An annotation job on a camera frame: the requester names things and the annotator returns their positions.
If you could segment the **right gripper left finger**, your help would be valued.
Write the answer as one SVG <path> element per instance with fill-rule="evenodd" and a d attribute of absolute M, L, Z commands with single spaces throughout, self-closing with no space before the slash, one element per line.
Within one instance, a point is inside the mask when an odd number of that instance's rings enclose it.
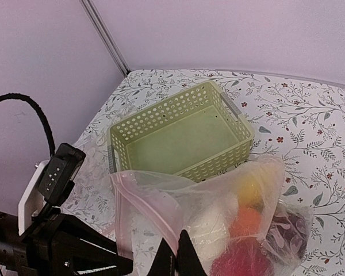
<path fill-rule="evenodd" d="M 162 239 L 148 276 L 174 276 L 175 255 L 167 242 Z"/>

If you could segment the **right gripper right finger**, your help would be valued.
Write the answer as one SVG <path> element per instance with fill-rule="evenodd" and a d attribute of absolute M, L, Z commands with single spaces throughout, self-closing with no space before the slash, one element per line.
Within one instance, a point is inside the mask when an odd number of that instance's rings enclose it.
<path fill-rule="evenodd" d="M 177 273 L 179 276 L 207 276 L 185 229 L 182 230 L 179 238 Z"/>

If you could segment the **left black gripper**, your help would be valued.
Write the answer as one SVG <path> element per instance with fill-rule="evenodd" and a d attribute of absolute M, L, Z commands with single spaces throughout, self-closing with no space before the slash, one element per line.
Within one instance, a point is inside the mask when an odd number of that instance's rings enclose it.
<path fill-rule="evenodd" d="M 18 275 L 128 275 L 133 270 L 133 260 L 118 254 L 115 241 L 58 211 L 22 235 L 18 218 L 0 212 L 0 265 Z"/>

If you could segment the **white toy garlic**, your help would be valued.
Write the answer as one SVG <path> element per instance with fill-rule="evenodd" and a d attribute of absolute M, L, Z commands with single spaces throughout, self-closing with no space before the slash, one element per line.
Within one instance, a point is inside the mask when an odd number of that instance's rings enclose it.
<path fill-rule="evenodd" d="M 193 200 L 186 229 L 200 261 L 211 262 L 225 250 L 229 221 L 238 208 L 237 196 L 232 194 L 220 198 L 201 195 Z"/>

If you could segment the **red toy apple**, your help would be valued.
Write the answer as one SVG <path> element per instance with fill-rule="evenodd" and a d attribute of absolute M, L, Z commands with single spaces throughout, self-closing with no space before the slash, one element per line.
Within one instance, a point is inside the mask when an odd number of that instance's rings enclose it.
<path fill-rule="evenodd" d="M 256 238 L 246 237 L 234 240 L 228 245 L 213 261 L 210 275 L 274 275 L 274 266 L 262 252 Z"/>

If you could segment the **clear zip top bag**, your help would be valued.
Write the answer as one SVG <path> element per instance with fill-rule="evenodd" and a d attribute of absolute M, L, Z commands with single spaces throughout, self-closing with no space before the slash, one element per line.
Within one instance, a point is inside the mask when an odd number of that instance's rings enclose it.
<path fill-rule="evenodd" d="M 280 158 L 199 183 L 133 170 L 110 178 L 118 254 L 132 275 L 290 275 L 304 258 L 313 212 L 280 199 Z"/>

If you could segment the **orange toy orange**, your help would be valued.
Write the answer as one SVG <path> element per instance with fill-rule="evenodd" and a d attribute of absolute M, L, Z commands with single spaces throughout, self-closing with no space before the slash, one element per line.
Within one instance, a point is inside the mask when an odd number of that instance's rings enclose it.
<path fill-rule="evenodd" d="M 230 237 L 235 238 L 254 235 L 259 230 L 260 222 L 261 215 L 256 209 L 240 207 L 237 217 L 230 224 Z"/>

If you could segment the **yellow toy mango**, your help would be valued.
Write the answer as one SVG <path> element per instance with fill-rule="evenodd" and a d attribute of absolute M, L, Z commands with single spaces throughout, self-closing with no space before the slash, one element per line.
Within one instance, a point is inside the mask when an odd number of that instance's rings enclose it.
<path fill-rule="evenodd" d="M 261 181 L 252 175 L 237 180 L 237 198 L 240 206 L 259 209 L 263 208 Z"/>

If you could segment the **dark red toy fruit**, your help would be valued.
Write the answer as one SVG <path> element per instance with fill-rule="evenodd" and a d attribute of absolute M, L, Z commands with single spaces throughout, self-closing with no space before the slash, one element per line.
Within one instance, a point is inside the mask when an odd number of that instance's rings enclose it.
<path fill-rule="evenodd" d="M 298 265 L 305 255 L 309 232 L 310 226 L 303 214 L 278 204 L 263 248 L 276 262 Z"/>

